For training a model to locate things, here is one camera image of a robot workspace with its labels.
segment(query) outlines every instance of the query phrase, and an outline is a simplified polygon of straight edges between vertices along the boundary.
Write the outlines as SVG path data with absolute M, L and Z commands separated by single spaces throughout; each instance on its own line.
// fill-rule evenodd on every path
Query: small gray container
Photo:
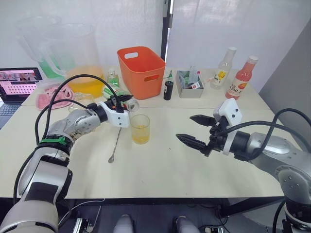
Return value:
M 178 94 L 180 98 L 200 98 L 204 87 L 201 86 L 197 89 L 184 89 L 181 80 L 185 77 L 189 77 L 189 71 L 178 70 L 176 74 L 176 86 L 178 89 Z

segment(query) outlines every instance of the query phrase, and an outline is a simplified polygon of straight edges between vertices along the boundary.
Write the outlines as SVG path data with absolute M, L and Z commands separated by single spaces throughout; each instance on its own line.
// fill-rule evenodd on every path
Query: plastic pitcher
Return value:
M 61 77 L 63 79 L 61 75 L 56 74 L 51 70 L 40 51 L 40 45 L 45 40 L 42 36 L 42 29 L 50 25 L 59 24 L 60 22 L 61 19 L 59 17 L 52 16 L 36 16 L 16 22 L 18 42 L 27 52 L 28 56 L 38 62 L 48 78 Z
M 43 35 L 47 42 L 41 46 L 41 51 L 55 73 L 66 79 L 78 74 L 91 74 L 104 79 L 91 25 L 52 25 L 44 30 Z M 81 77 L 68 85 L 74 92 L 92 94 L 94 97 L 102 95 L 103 83 L 93 78 Z

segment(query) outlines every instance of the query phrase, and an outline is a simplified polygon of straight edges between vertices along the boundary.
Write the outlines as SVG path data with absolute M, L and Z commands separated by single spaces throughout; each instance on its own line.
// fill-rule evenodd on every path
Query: green strap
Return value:
M 65 137 L 60 137 L 58 139 L 42 139 L 39 143 L 44 143 L 44 142 L 57 142 L 57 143 L 66 145 Z

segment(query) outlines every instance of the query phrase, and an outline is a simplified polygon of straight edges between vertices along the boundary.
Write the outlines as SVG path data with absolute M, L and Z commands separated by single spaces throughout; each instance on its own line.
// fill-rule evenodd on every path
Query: laptop screen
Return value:
M 22 103 L 39 80 L 38 68 L 0 68 L 0 97 L 5 103 Z

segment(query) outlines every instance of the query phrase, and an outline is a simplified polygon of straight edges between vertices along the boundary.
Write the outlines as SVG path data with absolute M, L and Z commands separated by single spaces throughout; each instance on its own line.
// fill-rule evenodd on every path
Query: laptop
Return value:
M 38 68 L 0 68 L 0 129 L 42 80 Z

